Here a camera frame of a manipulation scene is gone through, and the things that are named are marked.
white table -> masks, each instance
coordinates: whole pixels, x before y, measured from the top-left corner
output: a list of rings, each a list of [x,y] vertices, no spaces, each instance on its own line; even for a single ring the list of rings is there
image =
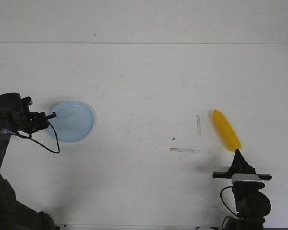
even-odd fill
[[[273,176],[265,227],[288,228],[288,45],[0,44],[6,92],[31,96],[32,111],[83,101],[96,113],[91,135],[59,155],[21,139],[7,150],[1,173],[18,200],[56,223],[219,226],[230,180],[211,175],[233,158],[211,121],[219,109],[248,163]],[[34,137],[55,148],[46,131]]]

